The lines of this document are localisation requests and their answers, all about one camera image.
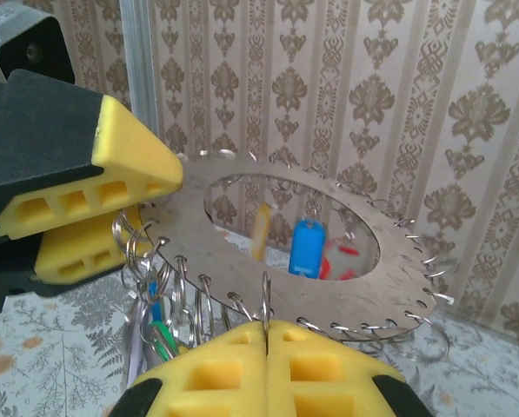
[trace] hole in metal disc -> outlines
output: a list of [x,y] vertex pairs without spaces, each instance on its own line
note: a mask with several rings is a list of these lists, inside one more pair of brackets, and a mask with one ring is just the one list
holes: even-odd
[[[324,245],[318,241],[317,250],[311,252],[321,256],[317,258],[321,261],[317,279],[355,279],[379,262],[379,244],[369,226],[351,209],[320,191],[266,175],[232,175],[211,181],[203,201],[205,215],[233,246],[271,267],[288,272],[295,226],[302,220],[308,221],[304,232],[322,229],[325,234]],[[316,228],[316,222],[322,227]]]

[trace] green key tag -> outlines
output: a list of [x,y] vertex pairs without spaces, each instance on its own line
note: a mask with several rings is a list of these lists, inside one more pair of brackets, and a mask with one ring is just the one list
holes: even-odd
[[156,337],[153,338],[153,347],[161,361],[166,362],[172,357],[178,356],[176,340],[170,329],[162,321],[152,321],[149,326],[151,330],[154,330],[153,333]]

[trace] metal split ring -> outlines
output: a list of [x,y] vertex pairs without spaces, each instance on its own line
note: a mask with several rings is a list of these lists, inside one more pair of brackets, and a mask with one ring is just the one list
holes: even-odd
[[[444,350],[440,354],[430,356],[430,355],[426,355],[426,354],[422,354],[422,353],[407,352],[407,351],[405,351],[404,349],[401,348],[401,343],[393,342],[394,338],[390,338],[390,340],[391,340],[390,345],[401,356],[403,356],[405,358],[408,358],[408,359],[410,359],[411,361],[414,361],[414,362],[423,362],[423,363],[435,363],[435,362],[438,362],[438,361],[442,361],[443,359],[448,357],[449,350],[450,350],[450,338],[447,336],[447,334],[444,331],[444,329],[442,329],[440,326],[437,326],[435,323],[433,323],[427,317],[421,317],[419,315],[412,314],[412,313],[410,313],[410,311],[405,311],[404,315],[406,317],[409,317],[410,319],[416,321],[419,324],[426,324],[427,326],[429,326],[429,328],[431,330],[435,331],[437,334],[439,334],[439,336],[441,336],[441,338],[444,340],[444,345],[445,346],[444,346]],[[373,335],[378,337],[378,335],[377,335],[375,330],[371,330],[371,332],[373,333]]]
[[455,274],[460,268],[460,262],[453,257],[444,258],[440,255],[433,256],[432,258],[422,262],[425,268],[429,272],[435,271],[437,268],[446,268],[445,274]]
[[[142,241],[142,235],[145,231],[152,226],[153,224],[158,224],[158,220],[155,218],[150,218],[148,221],[144,223],[144,225],[138,229],[133,230],[126,242],[126,263],[128,264],[128,268],[136,277],[136,282],[144,281],[146,275],[149,273],[150,269],[150,253],[144,252],[139,255],[137,253],[137,243]],[[142,274],[140,270],[140,265],[145,266],[145,275]]]
[[454,301],[455,301],[454,297],[451,297],[450,295],[434,293],[429,288],[423,288],[423,292],[427,295],[431,295],[432,297],[436,297],[436,298],[445,300],[445,302],[450,306],[454,305]]
[[232,324],[230,323],[230,317],[228,316],[228,307],[224,304],[221,304],[221,317],[223,318],[223,324],[226,331],[229,332],[232,330]]
[[174,259],[178,266],[178,273],[176,274],[174,280],[174,291],[172,292],[172,301],[178,306],[179,310],[175,314],[179,315],[181,310],[184,310],[186,308],[185,282],[187,279],[186,273],[188,271],[186,262],[188,260],[182,255],[177,255]]
[[363,191],[355,182],[353,181],[342,181],[342,182],[336,182],[336,186],[338,188],[341,188],[342,186],[346,186],[349,189],[349,192],[355,195],[360,195],[362,197],[367,197],[369,200],[371,200],[371,195]]
[[193,321],[196,326],[196,343],[197,346],[201,345],[202,340],[201,336],[204,335],[203,329],[203,320],[202,320],[202,310],[203,305],[201,303],[201,291],[198,288],[195,289],[194,293],[194,302],[193,302]]
[[290,163],[288,161],[286,161],[284,158],[277,156],[275,154],[270,155],[268,159],[269,159],[269,162],[271,162],[271,163],[282,162],[284,165],[286,165],[286,167],[288,167],[288,169],[292,168],[292,165],[290,165]]
[[410,224],[414,224],[415,222],[416,222],[415,219],[406,218],[406,219],[402,219],[398,222],[395,222],[395,226],[397,226],[398,228],[407,228]]
[[[142,202],[138,204],[138,207],[155,207],[153,202]],[[127,242],[123,241],[122,232],[125,231],[128,235],[134,232],[134,228],[131,226],[126,214],[126,209],[120,210],[114,221],[112,222],[112,237],[116,242],[116,245],[126,255]],[[141,242],[150,242],[147,236],[141,237]]]
[[[205,274],[200,274],[197,279],[201,282],[201,291],[205,293],[206,301],[207,301],[207,312],[209,316],[209,333],[210,337],[212,338],[215,334],[215,316],[213,315],[213,301],[210,296],[210,277]],[[201,317],[202,315],[202,304],[201,304],[201,295],[199,295],[200,305],[199,305],[199,315]]]
[[269,348],[269,322],[270,322],[270,277],[267,271],[263,272],[263,333]]
[[341,339],[340,340],[341,342],[352,342],[352,343],[360,343],[360,344],[362,344],[362,343],[376,343],[377,345],[379,345],[378,347],[373,347],[372,348],[373,350],[365,350],[360,345],[360,347],[357,350],[362,352],[363,354],[366,354],[368,356],[376,358],[376,357],[379,356],[379,354],[383,350],[383,346],[381,345],[381,342],[378,341],[378,340],[361,341],[361,340],[356,339],[354,336],[352,336],[352,334],[360,334],[360,332],[358,332],[357,330],[354,330],[353,328],[347,328],[347,327],[342,326],[342,325],[340,325],[338,323],[331,323],[330,324],[330,328],[332,328],[334,330],[339,330],[340,332],[343,333],[344,336],[346,336],[346,339]]
[[188,346],[190,348],[194,347],[196,345],[196,325],[193,321],[193,317],[191,316],[191,313],[186,308],[182,308],[180,310],[180,313],[185,315],[188,319],[188,323],[190,324],[190,339],[188,340]]
[[253,321],[253,317],[251,316],[250,312],[243,304],[243,298],[238,293],[230,291],[229,293],[226,294],[226,296],[232,300],[232,302],[234,303],[234,308],[237,311],[239,311],[242,314],[245,314],[245,316],[248,318],[249,321]]
[[311,330],[312,332],[320,334],[321,336],[325,336],[325,337],[331,339],[332,341],[337,341],[338,343],[343,343],[340,339],[337,339],[336,337],[331,336],[330,334],[325,332],[320,327],[318,327],[315,324],[313,324],[312,322],[308,321],[305,317],[298,317],[296,319],[296,323],[299,326],[301,326],[303,328],[307,328],[308,330]]

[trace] red plastic object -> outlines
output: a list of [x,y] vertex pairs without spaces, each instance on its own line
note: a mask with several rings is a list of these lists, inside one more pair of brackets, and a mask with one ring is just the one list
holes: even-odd
[[330,262],[327,261],[327,258],[323,257],[323,260],[321,261],[321,274],[319,275],[320,280],[326,280],[329,278],[330,274]]
[[348,248],[346,246],[339,246],[338,250],[342,252],[343,254],[352,255],[352,256],[359,256],[360,253],[355,250],[354,248]]
[[343,274],[343,276],[340,277],[340,281],[351,280],[352,278],[354,278],[354,276],[355,276],[354,271],[349,269],[348,271],[346,271],[346,274]]

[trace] key ring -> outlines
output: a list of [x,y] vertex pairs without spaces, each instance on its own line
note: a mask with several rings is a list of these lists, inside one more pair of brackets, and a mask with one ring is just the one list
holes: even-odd
[[143,279],[140,267],[147,268],[147,263],[142,256],[132,254],[131,249],[136,250],[136,234],[137,230],[133,230],[125,243],[124,253],[126,254],[125,266],[134,275],[134,281],[136,284]]
[[149,325],[149,329],[154,336],[150,343],[151,348],[162,362],[172,360],[179,355],[176,340],[164,323],[155,321]]
[[397,226],[398,228],[407,228],[410,224],[414,224],[415,222],[415,219],[407,218],[395,222],[395,226]]
[[160,299],[166,294],[166,288],[168,287],[172,271],[173,268],[167,262],[163,262],[163,265],[159,268],[156,283],[157,299],[154,302],[160,301]]
[[349,192],[351,192],[353,194],[356,194],[356,195],[361,195],[362,197],[367,197],[367,198],[371,199],[371,195],[369,195],[368,193],[366,193],[365,191],[360,189],[360,187],[353,181],[336,182],[336,186],[338,188],[341,188],[344,185],[349,188]]
[[181,313],[186,316],[188,319],[188,323],[190,324],[190,340],[188,341],[188,346],[191,348],[195,346],[196,343],[196,324],[193,321],[193,317],[191,316],[191,313],[188,309],[183,308],[181,310]]
[[[144,207],[155,207],[153,202],[142,202],[138,204],[139,208]],[[122,250],[122,252],[126,255],[126,242],[123,241],[122,232],[125,231],[128,235],[131,235],[134,232],[134,228],[130,224],[130,220],[128,220],[128,214],[125,208],[120,210],[118,216],[112,222],[112,237],[116,242],[116,245]],[[142,237],[141,242],[150,242],[149,237]]]
[[167,295],[165,295],[163,297],[163,300],[168,300],[169,301],[169,315],[168,317],[166,318],[166,320],[164,321],[164,324],[166,324],[169,328],[172,326],[172,323],[174,322],[174,314],[175,314],[175,303],[172,301],[172,298],[168,297]]
[[[186,258],[177,255],[174,258],[177,266],[178,266],[178,273],[175,276],[174,279],[174,290],[172,291],[172,301],[180,307],[180,311],[184,310],[186,308],[186,272],[188,271],[188,268],[186,266]],[[180,311],[175,313],[176,316],[180,315]]]
[[[429,326],[429,328],[433,331],[435,331],[437,334],[439,334],[442,339],[444,340],[445,347],[444,350],[437,355],[427,355],[423,353],[415,353],[415,352],[407,352],[404,349],[402,349],[399,342],[396,342],[396,338],[389,338],[390,346],[392,346],[401,356],[404,358],[410,359],[413,362],[421,362],[421,363],[435,363],[438,361],[442,361],[443,359],[447,358],[449,356],[449,350],[450,350],[450,338],[447,336],[445,331],[440,327],[437,326],[435,323],[433,323],[430,319],[427,317],[421,317],[419,315],[415,315],[410,313],[410,311],[405,311],[404,315],[420,324],[426,324]],[[375,330],[371,330],[371,332],[378,337]]]
[[442,258],[440,255],[433,256],[422,262],[429,272],[435,271],[437,268],[444,268],[444,274],[455,274],[460,268],[460,262],[457,258]]
[[[159,271],[156,271],[155,267],[153,267],[152,262],[155,259],[155,256],[158,253],[158,249],[169,242],[169,239],[165,237],[161,237],[157,240],[151,252],[149,252],[146,262],[147,268],[144,276],[144,280],[140,281],[136,284],[136,288],[140,294],[142,300],[145,300],[149,304],[155,304],[157,301],[161,299],[163,296],[164,290],[166,289],[165,281],[168,280],[168,275],[166,267],[163,265]],[[151,280],[151,273],[153,273],[156,277],[156,292],[151,295],[149,291],[149,286],[153,280]]]
[[[210,337],[212,338],[213,334],[215,334],[215,316],[213,315],[213,302],[210,297],[210,290],[209,290],[210,278],[205,274],[201,274],[197,278],[201,282],[201,290],[205,293],[205,296],[207,297],[207,310],[209,313],[209,332],[210,332]],[[199,303],[199,306],[200,306],[200,308],[198,311],[199,311],[199,315],[201,316],[201,314],[202,314],[201,302]],[[203,323],[202,323],[202,328],[198,329],[197,331],[202,331],[204,333]]]
[[263,332],[269,348],[269,321],[270,321],[270,277],[267,271],[263,272]]
[[[379,354],[383,350],[383,346],[381,345],[381,342],[378,340],[373,341],[360,341],[356,339],[354,336],[351,336],[350,334],[360,334],[357,330],[354,330],[353,328],[347,328],[345,326],[342,326],[338,323],[330,323],[330,328],[334,328],[335,330],[340,330],[348,339],[340,339],[341,342],[353,342],[353,343],[376,343],[379,345],[378,347],[373,347],[373,350],[365,350],[365,349],[357,349],[359,352],[362,352],[363,354],[366,354],[368,356],[371,356],[373,358],[376,358],[379,356]],[[371,339],[366,334],[361,334],[362,337],[367,337],[368,339]]]
[[195,289],[194,301],[193,301],[193,322],[196,326],[196,343],[197,346],[201,345],[201,335],[204,335],[203,320],[202,320],[203,305],[201,303],[201,291],[199,288]]
[[343,344],[343,342],[341,340],[337,339],[336,337],[331,336],[330,334],[325,332],[323,329],[319,328],[315,324],[308,321],[305,317],[298,317],[296,319],[296,323],[299,326],[301,326],[303,328],[307,328],[308,330],[311,330],[314,333],[320,334],[321,336],[325,336],[326,338],[331,339],[332,341],[337,341],[338,343]]
[[248,318],[249,321],[253,321],[253,318],[251,317],[250,312],[248,311],[248,309],[243,304],[242,296],[240,296],[238,293],[234,293],[232,291],[227,293],[226,296],[232,300],[236,310],[238,310],[242,314],[245,314],[245,316]]
[[426,288],[426,287],[422,288],[422,290],[427,295],[431,295],[432,297],[437,297],[437,298],[444,300],[450,306],[454,305],[454,297],[451,297],[450,295],[438,294],[438,293],[431,291],[429,288]]
[[292,165],[290,165],[288,161],[280,156],[276,156],[275,154],[269,156],[269,162],[282,162],[288,169],[292,168]]
[[228,316],[228,307],[224,304],[221,304],[221,317],[223,318],[224,328],[229,332],[232,330],[232,324],[230,323],[230,317]]
[[152,225],[158,224],[158,220],[151,218],[148,221],[145,222],[145,224],[138,230],[134,230],[130,237],[128,238],[128,241],[126,242],[126,263],[128,264],[128,267],[132,271],[132,273],[136,276],[136,278],[140,281],[143,281],[145,279],[144,275],[142,275],[141,270],[139,269],[138,262],[139,260],[148,260],[149,252],[143,253],[141,256],[137,254],[137,243],[140,242],[143,238],[143,233]]

